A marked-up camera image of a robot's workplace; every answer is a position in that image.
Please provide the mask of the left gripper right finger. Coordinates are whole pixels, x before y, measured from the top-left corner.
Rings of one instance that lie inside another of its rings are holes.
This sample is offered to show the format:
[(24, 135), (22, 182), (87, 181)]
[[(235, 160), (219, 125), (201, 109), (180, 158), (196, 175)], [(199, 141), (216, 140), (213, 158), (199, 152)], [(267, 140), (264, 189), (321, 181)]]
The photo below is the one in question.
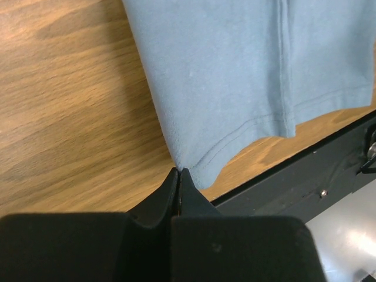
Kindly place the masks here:
[(180, 173), (179, 216), (220, 216), (220, 212), (195, 187), (188, 169)]

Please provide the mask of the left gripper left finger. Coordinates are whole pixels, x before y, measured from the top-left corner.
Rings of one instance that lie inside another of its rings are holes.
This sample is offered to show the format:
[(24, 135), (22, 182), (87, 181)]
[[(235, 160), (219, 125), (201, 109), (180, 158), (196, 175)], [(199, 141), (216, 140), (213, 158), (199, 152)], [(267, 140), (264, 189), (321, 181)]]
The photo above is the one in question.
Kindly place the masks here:
[(130, 209), (128, 215), (144, 228), (153, 229), (159, 226), (165, 217), (169, 218), (172, 214), (178, 182), (179, 171), (173, 168), (160, 187)]

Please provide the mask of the blue-grey t shirt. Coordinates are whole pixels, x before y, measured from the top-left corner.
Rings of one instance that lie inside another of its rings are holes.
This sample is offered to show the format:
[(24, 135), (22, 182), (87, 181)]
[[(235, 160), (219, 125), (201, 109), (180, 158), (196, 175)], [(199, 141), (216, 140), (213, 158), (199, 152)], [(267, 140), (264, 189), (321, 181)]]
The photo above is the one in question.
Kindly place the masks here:
[(374, 1), (124, 1), (171, 157), (198, 189), (264, 137), (369, 106)]

